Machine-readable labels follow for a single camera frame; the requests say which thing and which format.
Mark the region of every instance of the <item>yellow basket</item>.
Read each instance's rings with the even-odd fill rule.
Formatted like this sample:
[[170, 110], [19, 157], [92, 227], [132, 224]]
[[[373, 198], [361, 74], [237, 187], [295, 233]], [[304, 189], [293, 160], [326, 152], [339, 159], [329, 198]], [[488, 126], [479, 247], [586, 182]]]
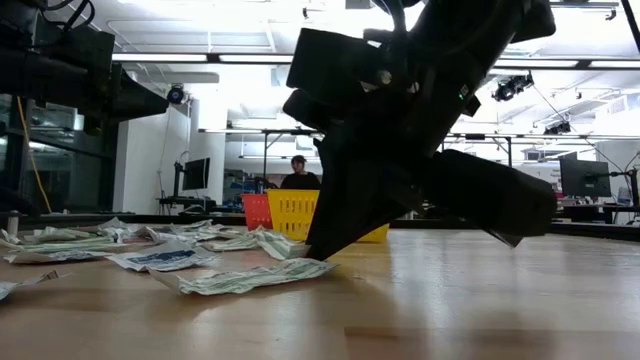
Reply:
[[[267, 190], [273, 230], [293, 240], [307, 240], [319, 194], [318, 190]], [[358, 241], [384, 242], [388, 231], [389, 224], [373, 230]]]

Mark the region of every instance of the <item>wooden table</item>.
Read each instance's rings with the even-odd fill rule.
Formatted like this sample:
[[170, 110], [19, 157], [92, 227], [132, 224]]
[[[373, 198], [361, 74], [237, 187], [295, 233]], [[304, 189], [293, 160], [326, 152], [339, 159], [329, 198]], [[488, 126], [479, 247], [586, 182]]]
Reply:
[[[268, 262], [231, 256], [221, 264]], [[0, 302], [0, 359], [640, 356], [633, 243], [548, 236], [512, 251], [477, 231], [392, 230], [388, 245], [357, 244], [331, 261], [341, 266], [319, 279], [211, 297], [174, 294], [109, 261], [3, 262], [4, 281], [75, 275]]]

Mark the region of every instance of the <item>plastic basket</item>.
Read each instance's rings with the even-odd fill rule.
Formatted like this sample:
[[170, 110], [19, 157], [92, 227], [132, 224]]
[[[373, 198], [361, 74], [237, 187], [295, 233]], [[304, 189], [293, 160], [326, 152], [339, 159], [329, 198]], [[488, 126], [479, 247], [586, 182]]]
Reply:
[[[293, 240], [306, 240], [319, 194], [317, 190], [267, 190], [273, 229]], [[358, 241], [384, 242], [388, 231], [389, 225], [384, 225]]]
[[257, 229], [260, 225], [273, 229], [269, 198], [266, 194], [243, 194], [242, 202], [249, 231]]

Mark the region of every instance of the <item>red basket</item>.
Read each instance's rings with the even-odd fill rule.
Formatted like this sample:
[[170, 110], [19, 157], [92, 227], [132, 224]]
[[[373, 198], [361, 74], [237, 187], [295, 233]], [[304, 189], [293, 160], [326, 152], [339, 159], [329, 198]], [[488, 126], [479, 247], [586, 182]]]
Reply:
[[260, 225], [273, 229], [267, 194], [243, 194], [242, 201], [249, 231], [257, 229]]

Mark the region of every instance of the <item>man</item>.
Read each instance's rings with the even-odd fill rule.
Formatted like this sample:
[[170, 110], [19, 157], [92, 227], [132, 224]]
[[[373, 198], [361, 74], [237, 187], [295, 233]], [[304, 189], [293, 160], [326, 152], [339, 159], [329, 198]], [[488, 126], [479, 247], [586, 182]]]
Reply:
[[315, 174], [304, 170], [306, 162], [307, 159], [302, 155], [296, 155], [291, 159], [293, 174], [284, 178], [281, 189], [320, 190], [320, 181]]

